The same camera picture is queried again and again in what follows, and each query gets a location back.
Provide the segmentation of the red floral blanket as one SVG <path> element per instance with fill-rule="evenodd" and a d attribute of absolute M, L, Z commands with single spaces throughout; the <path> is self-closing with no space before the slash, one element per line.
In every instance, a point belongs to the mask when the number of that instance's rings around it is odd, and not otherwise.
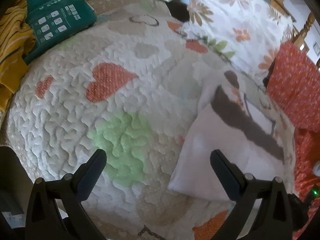
<path fill-rule="evenodd" d="M 300 199 L 315 197 L 307 225 L 294 239 L 319 239 L 319 70 L 306 53 L 283 43 L 271 64 L 264 85 L 268 95 L 295 127 L 295 191 Z"/>

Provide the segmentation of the heart patterned quilted bedspread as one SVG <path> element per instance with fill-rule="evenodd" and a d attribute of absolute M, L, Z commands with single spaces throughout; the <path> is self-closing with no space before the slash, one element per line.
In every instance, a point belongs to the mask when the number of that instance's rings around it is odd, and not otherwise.
<path fill-rule="evenodd" d="M 107 239 L 210 239 L 233 203 L 168 188 L 205 78 L 233 70 L 158 0 L 89 0 L 95 24 L 29 64 L 1 125 L 31 180 L 107 163 L 83 206 Z"/>

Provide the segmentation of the white small garment grey band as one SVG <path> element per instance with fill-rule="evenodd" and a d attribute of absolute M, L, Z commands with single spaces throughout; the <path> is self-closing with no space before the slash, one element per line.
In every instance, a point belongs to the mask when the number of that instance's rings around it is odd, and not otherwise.
<path fill-rule="evenodd" d="M 279 177 L 295 187 L 294 126 L 263 90 L 233 70 L 212 71 L 204 81 L 197 118 L 185 137 L 168 188 L 191 197 L 226 202 L 210 154 L 225 157 L 257 179 Z"/>

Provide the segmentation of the teal printed package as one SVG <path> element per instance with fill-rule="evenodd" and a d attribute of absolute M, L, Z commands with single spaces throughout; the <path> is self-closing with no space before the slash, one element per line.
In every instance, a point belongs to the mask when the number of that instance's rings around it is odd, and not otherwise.
<path fill-rule="evenodd" d="M 50 48 L 93 26 L 97 17 L 85 0 L 26 0 L 29 24 L 36 37 L 24 61 L 31 63 Z"/>

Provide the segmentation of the white floral pillow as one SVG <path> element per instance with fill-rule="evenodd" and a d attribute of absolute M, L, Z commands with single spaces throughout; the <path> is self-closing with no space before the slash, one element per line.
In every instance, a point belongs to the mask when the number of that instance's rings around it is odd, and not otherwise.
<path fill-rule="evenodd" d="M 256 82 L 292 37 L 292 18 L 264 0 L 190 0 L 187 10 L 190 20 L 181 33 L 202 40 Z"/>

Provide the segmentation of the yellow striped garment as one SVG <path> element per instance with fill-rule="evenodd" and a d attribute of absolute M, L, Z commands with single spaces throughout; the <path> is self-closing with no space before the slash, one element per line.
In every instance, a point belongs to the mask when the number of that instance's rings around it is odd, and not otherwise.
<path fill-rule="evenodd" d="M 36 38 L 26 23 L 27 13 L 27 1 L 14 0 L 1 18 L 1 111 L 29 70 L 23 56 L 33 49 Z"/>

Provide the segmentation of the wooden chair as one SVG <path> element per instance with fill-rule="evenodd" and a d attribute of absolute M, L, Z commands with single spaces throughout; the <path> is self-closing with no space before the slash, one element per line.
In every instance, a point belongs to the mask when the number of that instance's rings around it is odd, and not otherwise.
<path fill-rule="evenodd" d="M 316 0 L 268 0 L 271 7 L 293 21 L 290 39 L 319 67 L 319 4 Z"/>

